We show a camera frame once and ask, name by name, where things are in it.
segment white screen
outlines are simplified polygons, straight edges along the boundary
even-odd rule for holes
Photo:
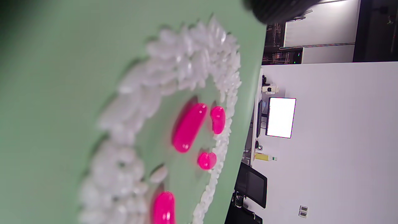
[[[268,136],[291,137],[295,106],[296,99],[270,98],[266,133]]]

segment green plate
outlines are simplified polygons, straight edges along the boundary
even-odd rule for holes
[[[98,116],[123,72],[134,60],[146,57],[145,43],[161,26],[178,30],[183,22],[207,23],[212,14],[241,45],[243,84],[223,172],[205,217],[205,223],[224,222],[265,39],[265,27],[240,1],[35,1],[12,14],[15,19],[6,24],[0,42],[1,223],[76,223],[79,183],[104,136],[97,129]],[[186,100],[196,95],[211,104],[217,94],[210,78],[205,89],[164,98],[139,134],[147,175],[161,162],[171,169],[165,187],[176,195],[181,224],[191,221],[209,178],[198,172],[195,152],[214,142],[201,130],[191,154],[173,159],[161,149],[170,147],[170,127]]]

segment pink capsule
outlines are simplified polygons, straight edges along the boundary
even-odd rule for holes
[[[198,165],[203,170],[210,170],[216,165],[217,155],[213,152],[202,152],[198,157]]]
[[[180,153],[189,151],[205,121],[206,112],[206,104],[198,103],[182,118],[173,138],[173,145],[177,151]]]
[[[162,192],[155,200],[153,207],[154,224],[175,224],[176,201],[170,191]]]
[[[210,117],[213,123],[213,132],[221,134],[225,126],[225,111],[221,106],[214,107],[210,112]]]

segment wall outlet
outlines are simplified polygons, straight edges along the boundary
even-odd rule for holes
[[[300,205],[300,210],[298,212],[298,216],[301,218],[307,218],[308,207]]]

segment yellow bottle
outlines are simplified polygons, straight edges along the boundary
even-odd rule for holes
[[[271,160],[276,161],[277,160],[277,158],[274,156],[270,156],[270,155],[262,154],[262,153],[258,153],[258,152],[255,153],[254,158],[264,160],[264,161],[271,161]]]

